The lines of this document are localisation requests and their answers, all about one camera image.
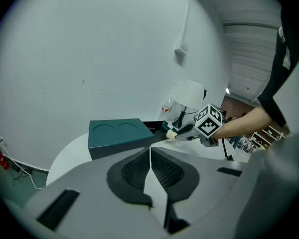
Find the teal box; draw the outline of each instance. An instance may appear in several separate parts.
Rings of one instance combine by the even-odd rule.
[[[91,120],[89,152],[92,160],[129,149],[150,147],[154,135],[140,119]]]

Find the white ceiling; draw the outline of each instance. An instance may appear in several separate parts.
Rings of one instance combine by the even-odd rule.
[[[281,6],[276,0],[209,1],[233,49],[230,96],[256,106],[270,78]]]

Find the black rectangular strip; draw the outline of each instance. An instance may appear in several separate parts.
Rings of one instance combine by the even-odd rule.
[[[217,171],[221,172],[221,173],[231,174],[231,175],[234,175],[234,176],[237,176],[237,177],[239,177],[242,173],[242,171],[231,169],[231,168],[226,168],[226,167],[219,167],[217,169]]]
[[[80,195],[74,190],[64,190],[37,219],[42,225],[54,230]]]

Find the white lamp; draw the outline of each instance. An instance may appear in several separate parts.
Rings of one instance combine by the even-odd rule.
[[[185,116],[187,107],[198,110],[201,108],[204,97],[206,96],[206,90],[203,85],[193,81],[186,81],[183,85],[180,93],[176,96],[175,101],[184,105],[179,118],[172,123],[175,128],[182,127],[182,120]]]

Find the white table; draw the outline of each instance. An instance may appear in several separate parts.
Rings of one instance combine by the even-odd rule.
[[[73,169],[74,167],[91,161],[91,156],[88,150],[88,138],[89,134],[86,133],[72,142],[70,142],[55,158],[53,161],[46,185],[54,182],[62,175]],[[190,155],[196,155],[214,159],[224,159],[224,149],[221,140],[219,140],[218,147],[206,148],[199,142],[199,139],[193,141],[177,141],[177,140],[165,140],[157,142],[151,145],[152,147],[163,147],[179,152],[183,152]],[[236,154],[235,149],[228,141],[225,141],[225,147],[227,155],[234,156]]]

